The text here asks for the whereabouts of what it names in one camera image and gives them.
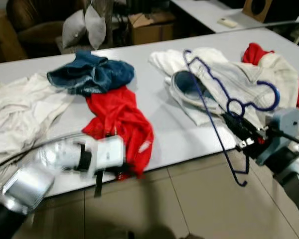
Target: floor tile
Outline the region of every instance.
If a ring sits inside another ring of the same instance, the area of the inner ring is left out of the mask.
[[[82,238],[84,238],[84,201],[36,212],[13,237],[13,239]]]
[[[113,228],[136,238],[174,239],[188,234],[169,178],[86,199],[86,239],[105,239]]]
[[[298,208],[286,195],[283,187],[280,186],[275,179],[273,179],[272,172],[267,166],[260,167],[254,161],[252,161],[251,167],[299,237]]]
[[[129,187],[139,186],[144,183],[154,182],[156,180],[169,178],[169,174],[165,168],[146,172],[142,179],[129,178],[124,181],[113,181],[102,185],[102,195],[114,191],[124,190]],[[85,198],[94,197],[95,187],[90,187],[85,190]]]
[[[59,196],[44,199],[37,211],[45,210],[47,208],[55,208],[65,204],[78,202],[84,200],[84,190],[61,194]]]
[[[245,157],[236,150],[232,150],[227,153],[231,161],[245,160]],[[225,155],[223,153],[217,153],[168,167],[168,172],[171,176],[177,176],[191,171],[209,168],[224,163],[227,163]]]
[[[296,239],[255,174],[238,178],[248,181],[245,188],[227,164],[172,177],[190,232],[206,239]]]

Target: leather chair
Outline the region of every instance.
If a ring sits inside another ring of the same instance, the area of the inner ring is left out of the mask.
[[[63,22],[89,0],[8,0],[6,12],[29,58],[59,55]]]

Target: pillow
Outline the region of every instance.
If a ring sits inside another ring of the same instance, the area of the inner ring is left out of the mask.
[[[64,24],[62,31],[63,48],[76,45],[86,32],[83,10],[78,10],[69,16]]]
[[[100,17],[91,5],[85,13],[85,24],[90,44],[95,50],[99,49],[105,39],[106,25],[104,18]]]

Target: white table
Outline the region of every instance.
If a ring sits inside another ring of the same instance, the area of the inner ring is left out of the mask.
[[[197,19],[215,33],[246,30],[257,27],[267,27],[288,23],[299,23],[296,21],[281,21],[261,23],[252,17],[242,13],[242,9],[232,9],[218,0],[171,0],[186,13]],[[229,28],[217,23],[221,18],[227,18],[238,23],[235,28]]]
[[[137,104],[155,132],[152,158],[147,170],[180,163],[196,157],[221,151],[220,144],[210,124],[196,125],[184,114],[170,97],[163,83],[162,74],[148,63],[153,51],[196,47],[214,47],[221,50],[231,61],[240,61],[250,42],[257,42],[267,50],[276,50],[299,71],[299,47],[265,28],[212,34],[131,47],[98,51],[97,54],[112,59],[124,60],[135,67],[137,79],[129,88],[137,95]],[[49,71],[74,59],[74,55],[23,60],[0,64],[0,80],[10,82],[38,71]],[[59,117],[49,131],[49,136],[78,131],[94,117],[85,100],[77,96],[72,105]],[[224,125],[218,127],[227,149],[235,146],[232,134]],[[95,184],[86,181],[76,173],[59,176],[49,196],[57,195]]]

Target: red cloth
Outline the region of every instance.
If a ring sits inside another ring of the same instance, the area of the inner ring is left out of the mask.
[[[135,94],[123,86],[85,99],[97,117],[82,131],[95,139],[116,132],[124,140],[126,162],[140,176],[150,160],[154,134],[151,124],[137,109]]]
[[[252,63],[253,65],[258,66],[260,59],[268,53],[274,53],[274,51],[264,51],[257,43],[250,43],[243,56],[243,62]],[[299,108],[299,91],[297,107]]]

